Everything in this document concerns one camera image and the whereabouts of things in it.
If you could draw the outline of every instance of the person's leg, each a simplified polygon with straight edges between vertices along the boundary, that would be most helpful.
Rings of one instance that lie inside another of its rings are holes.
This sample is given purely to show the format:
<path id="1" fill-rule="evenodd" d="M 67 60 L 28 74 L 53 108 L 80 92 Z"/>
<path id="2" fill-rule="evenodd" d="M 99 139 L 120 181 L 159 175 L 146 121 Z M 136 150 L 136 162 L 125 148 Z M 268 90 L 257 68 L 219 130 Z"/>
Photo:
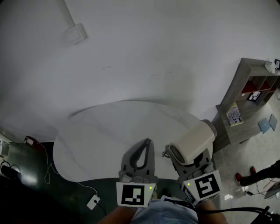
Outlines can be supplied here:
<path id="1" fill-rule="evenodd" d="M 252 174 L 251 176 L 242 177 L 240 174 L 236 174 L 236 180 L 241 186 L 249 186 L 266 178 L 280 178 L 280 160 L 272 166 Z"/>

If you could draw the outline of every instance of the gray tile floor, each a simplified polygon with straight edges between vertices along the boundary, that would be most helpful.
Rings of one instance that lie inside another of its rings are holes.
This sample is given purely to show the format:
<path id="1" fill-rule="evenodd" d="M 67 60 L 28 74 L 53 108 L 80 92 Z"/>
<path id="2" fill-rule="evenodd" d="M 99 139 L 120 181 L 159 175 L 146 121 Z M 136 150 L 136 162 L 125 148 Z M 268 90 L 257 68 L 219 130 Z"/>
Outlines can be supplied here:
<path id="1" fill-rule="evenodd" d="M 278 120 L 275 132 L 270 129 L 265 134 L 258 134 L 249 141 L 238 146 L 227 146 L 214 154 L 216 167 L 220 171 L 223 190 L 221 208 L 233 207 L 261 207 L 270 206 L 270 210 L 280 214 L 280 195 L 271 199 L 264 199 L 262 194 L 247 195 L 243 188 L 235 182 L 235 173 L 250 175 L 249 169 L 256 170 L 269 167 L 280 159 L 280 100 L 274 94 L 269 101 L 273 114 Z M 260 192 L 267 191 L 273 183 L 266 179 L 258 183 Z M 256 184 L 246 187 L 246 191 L 257 193 Z M 229 224 L 249 224 L 257 216 L 248 212 L 224 213 Z"/>

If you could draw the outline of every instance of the person's arm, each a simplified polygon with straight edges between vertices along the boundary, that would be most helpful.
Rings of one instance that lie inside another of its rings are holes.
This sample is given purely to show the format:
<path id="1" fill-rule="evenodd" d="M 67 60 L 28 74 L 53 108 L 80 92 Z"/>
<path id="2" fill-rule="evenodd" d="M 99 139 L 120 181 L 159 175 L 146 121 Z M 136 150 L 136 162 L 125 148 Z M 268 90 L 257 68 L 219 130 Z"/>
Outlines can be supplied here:
<path id="1" fill-rule="evenodd" d="M 136 211 L 137 208 L 119 206 L 101 219 L 98 224 L 128 224 L 132 220 Z"/>
<path id="2" fill-rule="evenodd" d="M 211 200 L 201 203 L 196 207 L 200 210 L 217 210 Z M 196 213 L 198 217 L 199 224 L 226 224 L 227 220 L 222 213 L 215 214 L 203 214 Z"/>

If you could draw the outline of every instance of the paper roll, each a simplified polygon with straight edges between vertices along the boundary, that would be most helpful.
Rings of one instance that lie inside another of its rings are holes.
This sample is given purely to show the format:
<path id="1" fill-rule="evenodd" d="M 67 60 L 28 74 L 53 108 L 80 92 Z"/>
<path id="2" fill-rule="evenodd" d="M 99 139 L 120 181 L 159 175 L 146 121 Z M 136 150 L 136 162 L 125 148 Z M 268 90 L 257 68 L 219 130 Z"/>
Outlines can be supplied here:
<path id="1" fill-rule="evenodd" d="M 199 121 L 186 134 L 169 144 L 169 149 L 177 161 L 188 165 L 204 150 L 212 147 L 217 131 L 208 120 Z"/>

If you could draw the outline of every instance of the oval marble tabletop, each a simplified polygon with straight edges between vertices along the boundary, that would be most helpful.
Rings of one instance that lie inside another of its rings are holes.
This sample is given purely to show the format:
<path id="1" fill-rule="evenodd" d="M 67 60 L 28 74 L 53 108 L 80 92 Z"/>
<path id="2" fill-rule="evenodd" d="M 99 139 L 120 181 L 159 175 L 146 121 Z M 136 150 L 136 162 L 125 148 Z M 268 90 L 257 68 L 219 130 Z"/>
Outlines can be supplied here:
<path id="1" fill-rule="evenodd" d="M 73 182 L 115 178 L 123 154 L 136 142 L 154 142 L 155 175 L 177 179 L 171 160 L 162 157 L 165 145 L 177 139 L 199 119 L 165 105 L 121 101 L 86 109 L 59 130 L 53 160 L 59 174 Z"/>

